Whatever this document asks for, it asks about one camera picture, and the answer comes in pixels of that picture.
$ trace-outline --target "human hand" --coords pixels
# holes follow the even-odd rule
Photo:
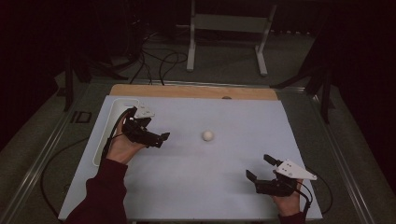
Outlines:
[[[297,179],[297,190],[300,190],[302,183],[302,179]],[[300,194],[297,191],[288,197],[271,196],[271,198],[282,217],[289,217],[300,212]]]
[[[117,161],[123,164],[128,163],[140,149],[146,147],[143,144],[131,142],[125,134],[122,133],[122,125],[125,121],[126,115],[120,120],[117,125],[116,135],[111,140],[110,149],[107,152],[106,158]]]

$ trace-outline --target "wooden edge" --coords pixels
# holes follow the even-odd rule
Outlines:
[[[278,100],[271,89],[202,86],[153,86],[116,84],[109,95],[181,98],[231,98],[239,100]]]

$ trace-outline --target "white table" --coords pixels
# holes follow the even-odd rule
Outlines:
[[[129,94],[134,86],[113,91]],[[124,178],[127,195],[125,211],[130,220],[266,220],[276,218],[271,198],[255,193],[245,177],[249,169],[261,179],[274,179],[275,168],[262,159],[263,154],[290,159],[304,166],[299,149],[280,101],[270,91],[227,88],[136,87],[134,96],[107,96],[91,138],[78,165],[59,215],[65,219],[85,197],[85,182],[97,173],[92,162],[106,141],[115,119],[127,107],[144,103],[156,115],[148,126],[153,133],[170,132],[161,148],[146,148],[129,163]],[[163,97],[141,96],[142,90]],[[217,92],[219,95],[247,95],[269,92],[271,100],[203,99],[183,95]],[[169,97],[168,94],[183,95]],[[201,133],[211,130],[214,140],[205,142]],[[313,192],[309,181],[304,182]],[[321,218],[315,199],[307,218]]]

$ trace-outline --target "red sleeve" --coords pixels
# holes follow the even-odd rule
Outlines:
[[[87,196],[65,223],[127,223],[123,206],[126,194],[123,178],[127,168],[122,163],[104,159],[96,177],[87,181]]]
[[[281,224],[304,224],[305,223],[305,218],[303,216],[303,213],[297,213],[293,216],[289,217],[282,217],[279,216],[279,220]]]

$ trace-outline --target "white ball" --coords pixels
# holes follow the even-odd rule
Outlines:
[[[213,137],[214,137],[214,136],[215,136],[215,135],[214,135],[212,132],[210,132],[210,131],[206,131],[206,132],[203,132],[203,133],[202,133],[202,138],[203,138],[206,142],[213,140]]]

